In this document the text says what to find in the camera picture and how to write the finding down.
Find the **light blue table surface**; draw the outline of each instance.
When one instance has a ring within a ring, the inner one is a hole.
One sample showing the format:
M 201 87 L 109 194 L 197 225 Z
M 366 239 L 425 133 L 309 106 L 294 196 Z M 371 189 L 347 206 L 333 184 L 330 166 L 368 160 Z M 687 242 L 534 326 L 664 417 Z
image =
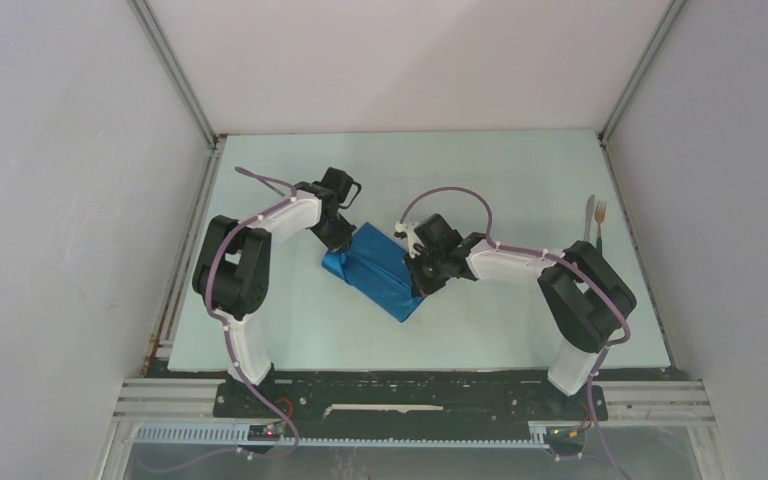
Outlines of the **light blue table surface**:
M 670 364 L 591 131 L 231 136 L 207 220 L 219 214 L 247 218 L 278 200 L 257 181 L 235 173 L 238 165 L 292 183 L 318 180 L 329 166 L 343 169 L 363 184 L 346 218 L 387 234 L 416 195 L 443 185 L 468 187 L 492 206 L 494 238 L 534 247 L 566 248 L 580 239 L 585 203 L 595 194 L 608 202 L 604 255 L 638 301 L 629 318 L 631 341 L 612 349 L 605 366 Z M 460 193 L 423 200 L 408 221 L 435 212 L 464 236 L 484 230 L 481 204 Z M 485 370 L 549 367 L 554 360 L 562 337 L 536 284 L 450 281 L 400 324 L 322 269 L 324 252 L 309 232 L 273 247 L 269 293 L 258 313 L 276 368 Z M 227 368 L 219 324 L 191 288 L 178 321 L 170 370 Z

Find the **black mounting plate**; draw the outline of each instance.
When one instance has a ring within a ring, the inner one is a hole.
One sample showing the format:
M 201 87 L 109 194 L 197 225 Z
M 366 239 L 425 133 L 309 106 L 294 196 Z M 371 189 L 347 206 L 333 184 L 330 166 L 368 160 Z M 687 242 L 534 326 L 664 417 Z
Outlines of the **black mounting plate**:
M 548 382 L 515 372 L 271 372 L 258 391 L 310 438 L 364 440 L 528 440 L 529 421 L 586 417 L 583 392 L 566 397 Z M 608 417 L 602 389 L 593 388 L 600 420 Z M 432 405 L 433 411 L 340 410 L 335 404 Z M 275 418 L 242 383 L 217 389 L 218 418 Z

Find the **fork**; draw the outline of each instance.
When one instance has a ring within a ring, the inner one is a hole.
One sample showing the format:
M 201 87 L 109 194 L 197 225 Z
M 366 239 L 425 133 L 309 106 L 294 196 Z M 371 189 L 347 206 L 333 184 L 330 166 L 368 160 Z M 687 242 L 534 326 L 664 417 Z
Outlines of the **fork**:
M 596 204 L 596 213 L 593 214 L 593 219 L 596 220 L 596 250 L 602 253 L 602 222 L 605 221 L 605 210 L 607 210 L 608 204 L 602 200 Z

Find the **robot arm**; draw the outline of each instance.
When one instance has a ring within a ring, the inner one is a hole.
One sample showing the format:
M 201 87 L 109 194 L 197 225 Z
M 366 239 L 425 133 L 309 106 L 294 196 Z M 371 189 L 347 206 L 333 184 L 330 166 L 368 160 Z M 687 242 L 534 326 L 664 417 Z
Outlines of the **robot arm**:
M 344 205 L 352 186 L 357 187 L 355 196 Z M 348 208 L 360 189 L 360 184 L 346 172 L 329 168 L 321 181 L 296 185 L 296 193 L 290 201 L 285 199 L 266 209 L 222 252 L 213 280 L 211 307 L 227 321 L 228 347 L 233 349 L 239 362 L 239 365 L 231 365 L 229 372 L 237 380 L 241 380 L 237 366 L 255 385 L 272 367 L 262 326 L 255 314 L 268 291 L 272 246 L 296 232 L 309 229 L 329 250 L 348 247 L 355 226 L 346 221 L 339 210 Z M 208 224 L 193 272 L 193 289 L 200 295 L 205 295 L 211 264 L 223 240 L 239 223 L 220 215 Z
M 624 317 L 637 305 L 625 283 L 587 242 L 532 255 L 517 251 L 522 249 L 497 248 L 481 233 L 463 238 L 438 214 L 418 224 L 397 225 L 396 230 L 397 236 L 409 242 L 405 264 L 415 296 L 436 292 L 450 278 L 529 286 L 536 283 L 564 337 L 549 369 L 549 381 L 566 395 L 581 389 L 599 352 L 620 324 L 595 292 L 579 289 L 576 277 L 547 254 L 576 264 L 606 292 Z

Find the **blue cloth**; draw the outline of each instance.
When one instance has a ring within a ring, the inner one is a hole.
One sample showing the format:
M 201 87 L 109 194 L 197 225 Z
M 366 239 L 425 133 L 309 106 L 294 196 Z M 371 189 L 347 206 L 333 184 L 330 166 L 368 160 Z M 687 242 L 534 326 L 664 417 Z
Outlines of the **blue cloth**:
M 365 223 L 347 251 L 327 252 L 322 267 L 357 288 L 400 323 L 407 320 L 422 298 L 411 296 L 411 278 L 402 262 L 405 249 Z

